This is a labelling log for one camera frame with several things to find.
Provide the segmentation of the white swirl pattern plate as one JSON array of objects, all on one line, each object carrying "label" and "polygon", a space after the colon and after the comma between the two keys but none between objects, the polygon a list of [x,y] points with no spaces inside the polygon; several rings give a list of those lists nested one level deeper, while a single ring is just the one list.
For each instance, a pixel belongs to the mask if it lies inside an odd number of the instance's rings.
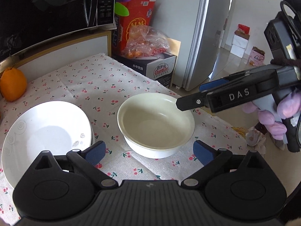
[{"label": "white swirl pattern plate", "polygon": [[90,121],[78,106],[64,101],[36,105],[14,122],[4,139],[4,175],[15,187],[41,151],[64,155],[85,150],[92,140]]}]

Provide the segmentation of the large cream bowl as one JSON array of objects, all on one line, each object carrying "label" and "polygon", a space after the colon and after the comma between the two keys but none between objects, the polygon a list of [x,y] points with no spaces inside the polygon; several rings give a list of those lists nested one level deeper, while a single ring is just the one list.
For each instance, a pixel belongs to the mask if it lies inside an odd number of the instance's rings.
[{"label": "large cream bowl", "polygon": [[128,146],[151,159],[174,155],[195,130],[191,111],[179,110],[176,98],[162,93],[141,93],[124,101],[117,124]]}]

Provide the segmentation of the pink small box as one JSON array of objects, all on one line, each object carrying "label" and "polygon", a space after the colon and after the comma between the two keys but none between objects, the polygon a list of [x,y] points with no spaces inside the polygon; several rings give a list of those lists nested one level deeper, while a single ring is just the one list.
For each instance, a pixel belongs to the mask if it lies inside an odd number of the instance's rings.
[{"label": "pink small box", "polygon": [[262,66],[265,59],[265,52],[257,47],[252,47],[249,55],[248,64],[252,66]]}]

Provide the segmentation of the stacked white boxes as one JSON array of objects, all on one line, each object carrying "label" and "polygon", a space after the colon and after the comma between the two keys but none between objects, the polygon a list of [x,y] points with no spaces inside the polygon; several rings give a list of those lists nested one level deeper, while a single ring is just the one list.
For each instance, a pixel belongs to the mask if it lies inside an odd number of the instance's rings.
[{"label": "stacked white boxes", "polygon": [[245,26],[243,24],[238,24],[238,28],[234,31],[234,36],[232,40],[232,46],[230,53],[243,58],[247,45],[249,43],[250,38],[250,27]]}]

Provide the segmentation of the dark Ganten water carton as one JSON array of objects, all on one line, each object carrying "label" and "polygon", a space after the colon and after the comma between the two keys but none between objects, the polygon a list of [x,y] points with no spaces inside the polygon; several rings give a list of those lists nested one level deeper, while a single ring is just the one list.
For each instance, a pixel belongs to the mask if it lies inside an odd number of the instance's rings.
[{"label": "dark Ganten water carton", "polygon": [[176,55],[165,52],[156,56],[135,59],[128,59],[119,55],[113,55],[113,58],[147,78],[158,81],[167,88],[172,84]]}]

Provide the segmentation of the silver refrigerator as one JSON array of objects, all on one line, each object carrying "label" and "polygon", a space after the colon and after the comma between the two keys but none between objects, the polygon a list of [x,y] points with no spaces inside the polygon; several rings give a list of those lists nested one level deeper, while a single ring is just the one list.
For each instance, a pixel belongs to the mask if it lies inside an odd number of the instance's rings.
[{"label": "silver refrigerator", "polygon": [[198,13],[183,88],[192,90],[206,80],[215,66],[219,43],[232,0],[199,0]]}]

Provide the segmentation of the plastic bag of fruit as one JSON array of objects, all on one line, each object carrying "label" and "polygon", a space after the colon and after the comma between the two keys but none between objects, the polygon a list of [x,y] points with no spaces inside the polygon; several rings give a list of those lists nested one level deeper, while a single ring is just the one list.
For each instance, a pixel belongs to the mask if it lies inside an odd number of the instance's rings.
[{"label": "plastic bag of fruit", "polygon": [[170,49],[168,38],[160,31],[146,25],[132,26],[122,56],[128,59],[156,56]]}]

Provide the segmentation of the red cardboard gift box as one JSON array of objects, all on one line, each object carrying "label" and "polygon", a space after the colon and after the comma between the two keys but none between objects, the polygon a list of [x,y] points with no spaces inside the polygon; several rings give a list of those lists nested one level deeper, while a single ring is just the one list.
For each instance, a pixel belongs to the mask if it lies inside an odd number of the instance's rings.
[{"label": "red cardboard gift box", "polygon": [[151,16],[156,0],[131,0],[125,4],[129,16],[121,17],[115,14],[116,30],[112,35],[112,52],[120,55],[127,45],[129,30],[132,26],[146,25],[151,21]]}]

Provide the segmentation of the large orange on table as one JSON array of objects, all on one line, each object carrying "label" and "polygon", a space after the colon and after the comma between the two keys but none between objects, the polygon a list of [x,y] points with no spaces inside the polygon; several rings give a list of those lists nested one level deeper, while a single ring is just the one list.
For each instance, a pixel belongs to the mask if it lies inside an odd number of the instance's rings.
[{"label": "large orange on table", "polygon": [[18,100],[27,89],[27,79],[17,68],[7,68],[1,76],[1,94],[8,102]]}]

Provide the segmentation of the white wooden microwave stand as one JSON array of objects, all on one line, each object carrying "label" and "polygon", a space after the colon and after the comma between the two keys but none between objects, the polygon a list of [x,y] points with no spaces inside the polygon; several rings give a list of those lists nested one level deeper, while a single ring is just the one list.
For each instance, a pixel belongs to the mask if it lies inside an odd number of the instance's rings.
[{"label": "white wooden microwave stand", "polygon": [[21,70],[31,82],[67,64],[104,53],[111,56],[111,31],[87,30],[36,45],[1,62],[7,68]]}]

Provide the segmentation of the purple green plush toy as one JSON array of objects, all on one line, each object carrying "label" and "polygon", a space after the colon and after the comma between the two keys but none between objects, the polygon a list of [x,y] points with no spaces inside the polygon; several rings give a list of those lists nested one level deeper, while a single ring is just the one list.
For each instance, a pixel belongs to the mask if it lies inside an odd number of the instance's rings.
[{"label": "purple green plush toy", "polygon": [[128,8],[125,6],[125,4],[129,1],[131,0],[115,0],[115,14],[121,17],[129,16],[130,13],[128,11]]}]

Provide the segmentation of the black microwave oven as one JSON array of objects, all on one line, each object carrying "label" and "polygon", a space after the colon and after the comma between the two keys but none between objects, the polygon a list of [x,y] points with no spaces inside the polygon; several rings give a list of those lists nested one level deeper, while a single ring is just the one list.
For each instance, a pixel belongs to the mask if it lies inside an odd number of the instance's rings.
[{"label": "black microwave oven", "polygon": [[115,0],[1,0],[1,60],[43,41],[114,22]]}]

